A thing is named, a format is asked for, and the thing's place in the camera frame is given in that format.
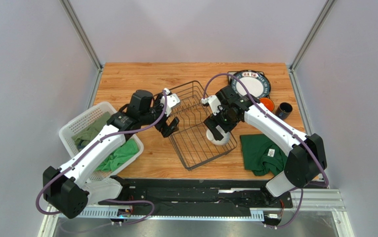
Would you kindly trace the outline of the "white ribbed bowl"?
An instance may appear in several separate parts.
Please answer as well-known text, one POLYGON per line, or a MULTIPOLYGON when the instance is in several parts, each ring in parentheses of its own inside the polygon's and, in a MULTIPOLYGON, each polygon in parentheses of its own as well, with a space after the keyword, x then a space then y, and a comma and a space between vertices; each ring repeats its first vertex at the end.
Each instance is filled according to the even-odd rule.
POLYGON ((221 140, 216 140, 212 134, 212 132, 207 129, 206 130, 206 137, 207 139, 216 146, 224 146, 230 141, 230 132, 224 132, 222 129, 218 129, 220 134, 223 136, 221 140))

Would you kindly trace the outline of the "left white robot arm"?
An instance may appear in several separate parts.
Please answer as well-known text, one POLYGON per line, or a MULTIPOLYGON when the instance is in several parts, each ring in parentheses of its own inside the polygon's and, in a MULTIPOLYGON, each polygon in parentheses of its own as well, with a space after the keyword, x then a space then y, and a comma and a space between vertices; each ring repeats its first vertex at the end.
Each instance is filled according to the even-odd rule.
POLYGON ((179 106, 177 94, 165 88, 157 96, 146 90, 137 90, 130 102, 111 115, 98 135, 74 158, 59 168, 48 167, 42 175, 43 188, 36 198, 36 208, 43 198, 56 214, 69 219, 78 216, 89 204, 120 197, 125 181, 110 176, 101 181, 87 180, 96 168, 117 148, 123 146, 136 133, 155 127, 163 137, 178 130, 179 119, 167 120, 179 106))

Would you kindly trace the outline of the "orange mug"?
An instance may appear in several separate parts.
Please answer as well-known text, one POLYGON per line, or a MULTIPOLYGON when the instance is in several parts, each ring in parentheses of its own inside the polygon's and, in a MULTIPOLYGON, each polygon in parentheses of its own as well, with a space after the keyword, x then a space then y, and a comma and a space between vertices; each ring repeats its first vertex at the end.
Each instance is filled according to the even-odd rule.
POLYGON ((260 98, 260 102, 271 112, 274 111, 275 109, 275 104, 274 102, 267 98, 267 97, 263 97, 263 98, 260 98))

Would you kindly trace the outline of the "white green-rimmed round plate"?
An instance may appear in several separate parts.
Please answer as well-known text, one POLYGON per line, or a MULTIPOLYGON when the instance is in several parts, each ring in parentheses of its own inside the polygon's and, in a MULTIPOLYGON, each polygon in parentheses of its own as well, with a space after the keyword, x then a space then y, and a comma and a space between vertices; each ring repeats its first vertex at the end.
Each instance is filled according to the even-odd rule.
MULTIPOLYGON (((257 98, 269 98, 271 83, 263 72, 253 70, 241 70, 228 72, 238 78, 248 89, 249 93, 257 98)), ((228 76, 228 84, 241 96, 247 95, 244 87, 233 77, 228 76)))

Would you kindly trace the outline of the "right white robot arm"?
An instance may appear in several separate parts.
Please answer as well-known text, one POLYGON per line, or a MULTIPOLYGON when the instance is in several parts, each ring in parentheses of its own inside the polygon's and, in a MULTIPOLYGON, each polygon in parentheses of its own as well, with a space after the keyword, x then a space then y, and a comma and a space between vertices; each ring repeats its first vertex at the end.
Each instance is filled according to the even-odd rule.
POLYGON ((327 168, 323 139, 316 133, 307 135, 282 121, 250 94, 241 96, 231 86, 201 99, 212 113, 204 121, 208 138, 215 143, 244 122, 271 139, 287 156, 284 170, 265 184, 265 193, 279 197, 294 188, 303 188, 327 168))

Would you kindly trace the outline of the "dark blue mug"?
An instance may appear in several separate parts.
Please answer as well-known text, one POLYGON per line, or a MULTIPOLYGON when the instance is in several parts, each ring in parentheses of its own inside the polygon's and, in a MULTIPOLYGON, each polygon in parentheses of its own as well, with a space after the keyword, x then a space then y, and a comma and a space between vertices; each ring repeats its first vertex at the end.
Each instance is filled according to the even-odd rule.
POLYGON ((281 120, 285 120, 291 114, 292 111, 293 106, 287 102, 283 102, 277 107, 275 115, 281 120))

